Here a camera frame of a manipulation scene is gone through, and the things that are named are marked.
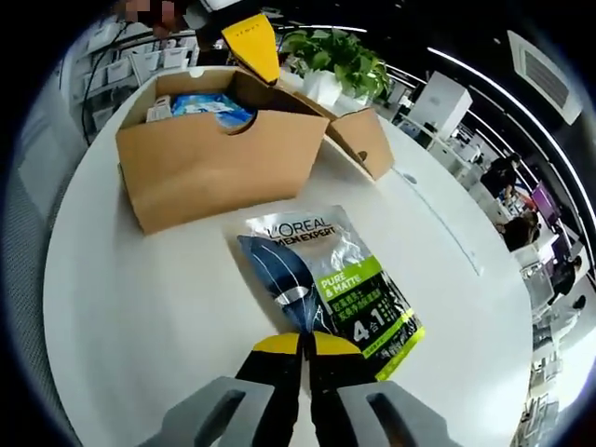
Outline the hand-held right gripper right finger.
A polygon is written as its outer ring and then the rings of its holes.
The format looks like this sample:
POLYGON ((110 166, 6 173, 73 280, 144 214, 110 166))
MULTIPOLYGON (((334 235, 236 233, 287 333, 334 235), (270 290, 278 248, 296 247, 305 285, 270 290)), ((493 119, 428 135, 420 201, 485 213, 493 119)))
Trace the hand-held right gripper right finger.
POLYGON ((321 446, 455 446, 445 419, 393 381, 379 381, 346 339, 305 342, 311 420, 321 446))

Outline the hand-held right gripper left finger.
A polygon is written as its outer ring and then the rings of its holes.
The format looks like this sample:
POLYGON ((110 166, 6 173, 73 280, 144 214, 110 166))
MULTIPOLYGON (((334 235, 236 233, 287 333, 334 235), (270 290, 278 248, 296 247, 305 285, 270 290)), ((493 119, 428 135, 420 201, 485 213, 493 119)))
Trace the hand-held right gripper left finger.
POLYGON ((220 376, 170 408, 143 446, 287 446, 298 417, 302 341, 254 345, 234 377, 220 376))

